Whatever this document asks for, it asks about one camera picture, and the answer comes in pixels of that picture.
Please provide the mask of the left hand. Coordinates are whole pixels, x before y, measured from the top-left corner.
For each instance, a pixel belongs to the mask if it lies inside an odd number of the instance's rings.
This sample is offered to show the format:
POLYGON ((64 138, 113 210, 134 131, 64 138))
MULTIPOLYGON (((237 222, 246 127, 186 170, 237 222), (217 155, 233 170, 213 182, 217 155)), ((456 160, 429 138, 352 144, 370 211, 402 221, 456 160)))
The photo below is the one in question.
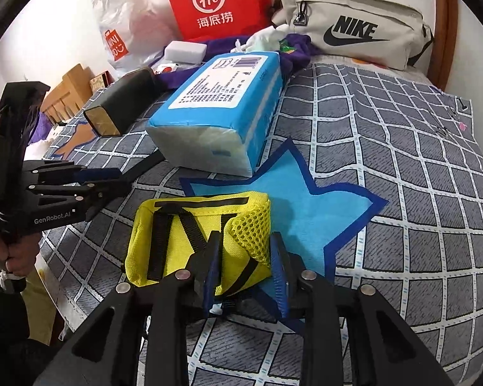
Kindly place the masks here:
POLYGON ((41 234, 26 235, 10 246, 0 238, 0 262, 9 273, 18 277, 28 276, 34 270, 41 238, 41 234))

